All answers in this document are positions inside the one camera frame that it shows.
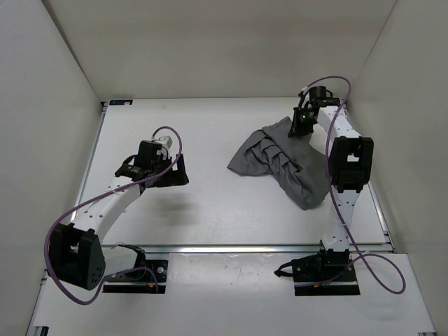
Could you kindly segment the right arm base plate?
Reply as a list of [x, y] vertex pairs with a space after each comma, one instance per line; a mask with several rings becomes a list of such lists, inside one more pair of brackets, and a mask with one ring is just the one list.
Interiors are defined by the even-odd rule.
[[319, 251], [292, 259], [274, 271], [293, 280], [296, 297], [356, 296], [361, 291], [350, 253]]

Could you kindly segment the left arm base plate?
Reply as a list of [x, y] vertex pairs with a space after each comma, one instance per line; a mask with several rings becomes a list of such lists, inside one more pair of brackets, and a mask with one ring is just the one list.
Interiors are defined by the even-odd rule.
[[146, 254], [139, 261], [139, 267], [151, 269], [138, 270], [129, 274], [119, 275], [106, 281], [102, 292], [113, 294], [165, 294], [169, 271], [168, 255]]

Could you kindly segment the grey pleated skirt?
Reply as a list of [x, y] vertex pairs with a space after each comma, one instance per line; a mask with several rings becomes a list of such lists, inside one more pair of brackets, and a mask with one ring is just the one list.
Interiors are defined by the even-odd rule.
[[271, 175], [301, 209], [315, 209], [329, 193], [326, 159], [309, 144], [310, 136], [289, 137], [291, 126], [285, 117], [254, 131], [227, 168], [240, 176]]

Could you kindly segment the left corner label sticker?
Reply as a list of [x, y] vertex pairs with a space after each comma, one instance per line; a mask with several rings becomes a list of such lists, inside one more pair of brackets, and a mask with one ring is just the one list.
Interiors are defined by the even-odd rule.
[[108, 102], [109, 106], [130, 106], [133, 104], [132, 99], [111, 99]]

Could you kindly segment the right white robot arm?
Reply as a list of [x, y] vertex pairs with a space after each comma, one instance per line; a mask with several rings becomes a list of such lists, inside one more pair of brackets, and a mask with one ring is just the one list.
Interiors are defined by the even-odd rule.
[[349, 271], [350, 227], [356, 202], [370, 180], [374, 142], [355, 130], [344, 102], [326, 87], [306, 87], [299, 96], [289, 134], [311, 134], [315, 124], [325, 130], [325, 175], [332, 206], [318, 253], [292, 261], [291, 277], [299, 286], [318, 287]]

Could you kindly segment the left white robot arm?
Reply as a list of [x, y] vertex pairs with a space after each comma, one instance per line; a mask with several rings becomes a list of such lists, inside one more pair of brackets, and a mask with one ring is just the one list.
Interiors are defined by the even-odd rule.
[[46, 238], [45, 261], [52, 278], [91, 291], [105, 277], [124, 272], [138, 279], [146, 273], [144, 252], [129, 244], [103, 248], [108, 231], [149, 188], [184, 186], [189, 179], [183, 154], [172, 156], [170, 136], [139, 144], [115, 172], [105, 197], [83, 206], [68, 224], [58, 223]]

